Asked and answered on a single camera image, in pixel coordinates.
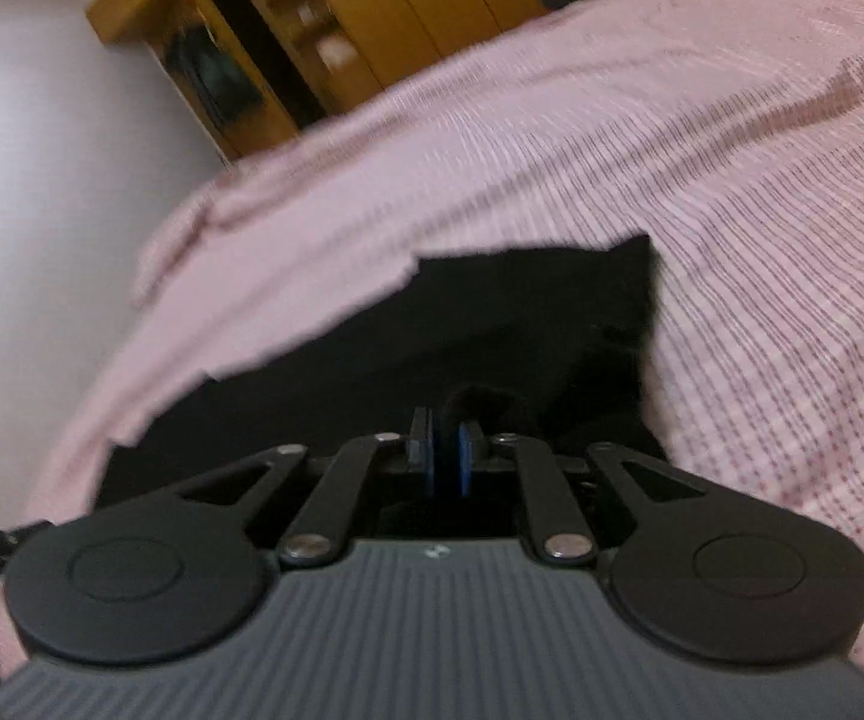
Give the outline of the black knit cardigan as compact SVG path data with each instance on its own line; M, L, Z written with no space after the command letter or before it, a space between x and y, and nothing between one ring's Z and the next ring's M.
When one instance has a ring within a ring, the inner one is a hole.
M650 457L642 359L656 257L647 236L611 249L508 249L424 259L401 288L245 371L203 377L157 406L142 436L108 452L102 509L214 472L274 445L314 457L350 439L432 418L425 473L373 473L352 520L359 538L505 538L518 481L467 478L465 424L541 440L564 457L609 442Z

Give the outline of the dark jacket in wardrobe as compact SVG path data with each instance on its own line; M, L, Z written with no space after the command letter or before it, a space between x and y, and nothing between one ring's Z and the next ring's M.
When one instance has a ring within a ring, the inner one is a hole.
M217 128L237 121L263 102L258 86L219 47L206 25L183 29L172 37L165 50L165 67L191 86Z

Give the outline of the pink checked bed duvet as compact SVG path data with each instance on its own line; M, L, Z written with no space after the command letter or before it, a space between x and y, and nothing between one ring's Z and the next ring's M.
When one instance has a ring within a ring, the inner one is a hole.
M661 447L864 550L864 0L585 0L229 167L147 244L141 319L25 515L84 514L108 445L418 255L635 231Z

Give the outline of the white box on shelf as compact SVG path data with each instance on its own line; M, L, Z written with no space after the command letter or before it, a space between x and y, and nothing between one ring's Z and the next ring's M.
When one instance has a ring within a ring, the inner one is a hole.
M328 34L315 44L316 54L331 75L359 62L361 56L344 34Z

